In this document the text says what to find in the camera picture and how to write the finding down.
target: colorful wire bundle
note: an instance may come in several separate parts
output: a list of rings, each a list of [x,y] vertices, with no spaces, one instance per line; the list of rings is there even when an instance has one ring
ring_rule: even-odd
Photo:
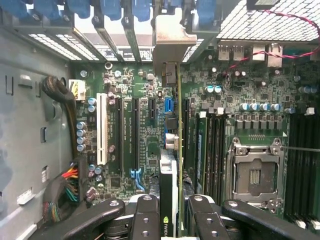
[[[78,179],[78,169],[72,166],[67,172],[62,174],[66,179],[65,192],[72,202],[78,202],[78,190],[75,187]]]
[[[43,216],[44,219],[51,219],[54,223],[61,221],[61,215],[59,208],[53,202],[44,202],[43,203]]]
[[[319,26],[314,22],[314,21],[311,21],[309,19],[307,19],[306,17],[304,16],[298,16],[298,15],[294,15],[294,14],[286,14],[286,13],[282,13],[282,12],[275,12],[275,11],[270,11],[270,10],[264,10],[263,12],[265,13],[268,13],[268,14],[275,14],[276,16],[280,16],[280,17],[288,17],[288,18],[298,18],[298,19],[301,19],[309,24],[311,24],[312,26],[314,26],[317,30],[317,33],[318,33],[318,41],[319,41],[319,45],[313,50],[313,51],[310,51],[310,52],[306,52],[304,54],[301,54],[301,55],[278,55],[278,54],[274,54],[274,53],[271,53],[271,52],[266,52],[266,51],[258,51],[258,52],[254,52],[253,54],[251,54],[251,56],[248,56],[248,57],[245,57],[243,59],[241,59],[238,63],[230,66],[228,69],[233,69],[235,68],[236,66],[238,66],[240,63],[244,62],[244,61],[247,61],[249,60],[252,56],[254,55],[258,55],[258,54],[265,54],[265,55],[268,55],[268,56],[272,56],[272,57],[275,57],[275,58],[282,58],[282,59],[298,59],[298,58],[303,58],[303,57],[307,57],[307,56],[311,56],[312,54],[315,54],[317,52],[320,51],[320,28]]]

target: motherboard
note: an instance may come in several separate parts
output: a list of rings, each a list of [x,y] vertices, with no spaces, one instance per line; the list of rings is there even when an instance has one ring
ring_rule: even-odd
[[[305,59],[277,68],[264,61],[230,65],[207,50],[181,66],[183,169],[194,192],[218,204],[241,199],[282,216],[289,161],[282,146],[289,143],[293,115],[315,114],[320,68]],[[172,88],[162,87],[147,63],[73,69],[78,150],[88,161],[88,189],[97,191],[92,203],[148,193],[166,145],[166,116],[177,107]],[[107,109],[102,125],[101,104]],[[105,126],[105,137],[97,125]]]

